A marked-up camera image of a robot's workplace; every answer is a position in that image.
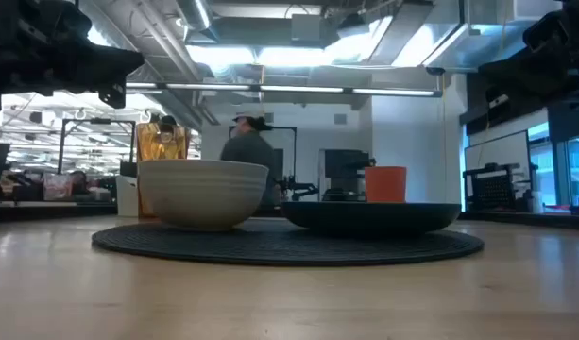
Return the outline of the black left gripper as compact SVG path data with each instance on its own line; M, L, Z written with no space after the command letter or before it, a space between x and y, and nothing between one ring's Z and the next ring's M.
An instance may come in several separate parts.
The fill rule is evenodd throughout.
M0 110L4 94L56 91L97 93L108 106L122 109L127 77L144 63L139 52L94 44L75 33L49 38L25 21L0 26Z

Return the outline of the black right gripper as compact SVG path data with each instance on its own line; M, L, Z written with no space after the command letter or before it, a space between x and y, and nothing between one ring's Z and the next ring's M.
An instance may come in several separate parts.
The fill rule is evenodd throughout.
M579 93L579 48L560 50L548 46L536 52L523 49L508 59L478 68L493 94L510 99L562 99Z

